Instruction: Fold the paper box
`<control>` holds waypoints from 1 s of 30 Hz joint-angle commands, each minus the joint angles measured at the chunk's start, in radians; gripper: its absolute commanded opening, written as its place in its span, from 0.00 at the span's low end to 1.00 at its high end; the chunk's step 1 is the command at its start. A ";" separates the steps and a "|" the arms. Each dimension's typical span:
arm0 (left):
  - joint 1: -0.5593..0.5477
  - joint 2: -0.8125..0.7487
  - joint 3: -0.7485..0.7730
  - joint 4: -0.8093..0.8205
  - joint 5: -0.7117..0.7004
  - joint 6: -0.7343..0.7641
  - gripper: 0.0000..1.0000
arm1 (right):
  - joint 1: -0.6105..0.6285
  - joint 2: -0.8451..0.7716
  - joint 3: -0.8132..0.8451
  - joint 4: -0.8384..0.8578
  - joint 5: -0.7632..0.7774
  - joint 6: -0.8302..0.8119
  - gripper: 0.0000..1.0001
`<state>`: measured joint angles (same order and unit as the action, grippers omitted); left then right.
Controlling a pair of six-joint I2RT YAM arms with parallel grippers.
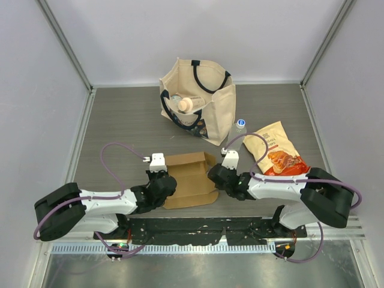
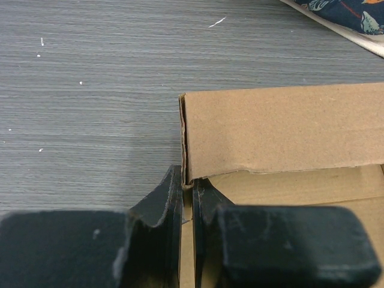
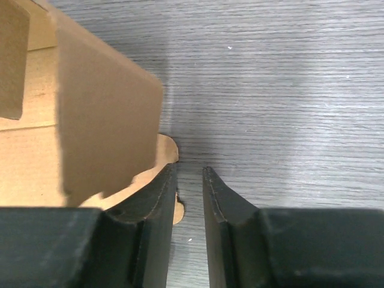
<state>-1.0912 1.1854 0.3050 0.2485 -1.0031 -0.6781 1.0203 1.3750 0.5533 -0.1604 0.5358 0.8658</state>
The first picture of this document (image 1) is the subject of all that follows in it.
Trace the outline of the brown cardboard box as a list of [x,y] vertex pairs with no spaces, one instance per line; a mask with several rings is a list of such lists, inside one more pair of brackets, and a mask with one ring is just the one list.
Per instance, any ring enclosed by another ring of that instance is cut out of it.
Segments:
[[169,196],[165,209],[190,208],[214,203],[219,195],[215,184],[208,178],[216,158],[207,152],[169,155],[165,157],[168,173],[176,182],[176,191]]

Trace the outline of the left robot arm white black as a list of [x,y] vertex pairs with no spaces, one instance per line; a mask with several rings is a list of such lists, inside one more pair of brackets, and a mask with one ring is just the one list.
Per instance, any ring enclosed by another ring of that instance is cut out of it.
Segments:
[[34,204],[38,222],[34,239],[49,242],[73,232],[122,239],[128,231],[124,216],[155,210],[176,191],[176,179],[167,171],[146,173],[147,184],[119,192],[93,192],[81,190],[75,182],[64,184]]

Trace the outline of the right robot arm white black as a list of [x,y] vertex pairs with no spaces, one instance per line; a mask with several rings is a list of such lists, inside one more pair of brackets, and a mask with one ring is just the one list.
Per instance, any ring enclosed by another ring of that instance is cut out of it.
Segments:
[[235,169],[215,165],[208,178],[219,190],[237,200],[281,199],[294,201],[275,211],[271,230],[284,237],[300,226],[321,222],[333,228],[345,228],[354,195],[358,192],[320,168],[295,176],[267,176],[258,173],[237,174]]

